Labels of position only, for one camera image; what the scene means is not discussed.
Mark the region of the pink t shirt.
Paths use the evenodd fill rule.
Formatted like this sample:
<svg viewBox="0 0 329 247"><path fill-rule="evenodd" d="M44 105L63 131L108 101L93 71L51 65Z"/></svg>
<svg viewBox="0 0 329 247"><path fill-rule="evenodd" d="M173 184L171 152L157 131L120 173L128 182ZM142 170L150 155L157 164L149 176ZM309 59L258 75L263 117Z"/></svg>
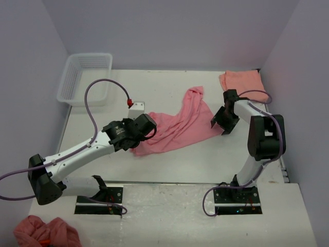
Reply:
<svg viewBox="0 0 329 247"><path fill-rule="evenodd" d="M203 101L204 88L188 89L182 100L182 107L176 115L150 112L157 123L154 137L131 149L135 156L164 153L202 142L222 133L219 127L211 127L213 114Z"/></svg>

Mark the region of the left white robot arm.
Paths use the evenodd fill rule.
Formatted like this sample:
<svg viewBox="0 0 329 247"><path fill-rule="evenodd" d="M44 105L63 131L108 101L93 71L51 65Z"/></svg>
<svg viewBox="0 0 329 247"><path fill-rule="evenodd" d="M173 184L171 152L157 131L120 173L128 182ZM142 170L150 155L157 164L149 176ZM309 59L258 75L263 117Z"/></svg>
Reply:
<svg viewBox="0 0 329 247"><path fill-rule="evenodd" d="M102 202L107 190L99 175L77 178L71 173L102 156L136 148L156 131L156 122L148 114L141 114L136 119L112 121L96 137L59 154L46 158L32 156L28 179L38 204L52 203L61 196L84 196Z"/></svg>

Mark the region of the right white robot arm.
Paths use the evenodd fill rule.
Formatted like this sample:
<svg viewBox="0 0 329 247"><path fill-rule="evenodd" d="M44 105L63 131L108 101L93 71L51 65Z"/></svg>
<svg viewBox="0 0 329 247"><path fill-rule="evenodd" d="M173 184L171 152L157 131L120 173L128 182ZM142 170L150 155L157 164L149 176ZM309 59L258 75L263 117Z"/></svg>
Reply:
<svg viewBox="0 0 329 247"><path fill-rule="evenodd" d="M230 134L239 120L249 124L247 149L249 156L230 184L223 183L214 190L219 202L241 202L255 188L266 166L285 153L284 118L256 107L252 100L236 90L223 93L224 105L211 120L211 127L218 125L223 135Z"/></svg>

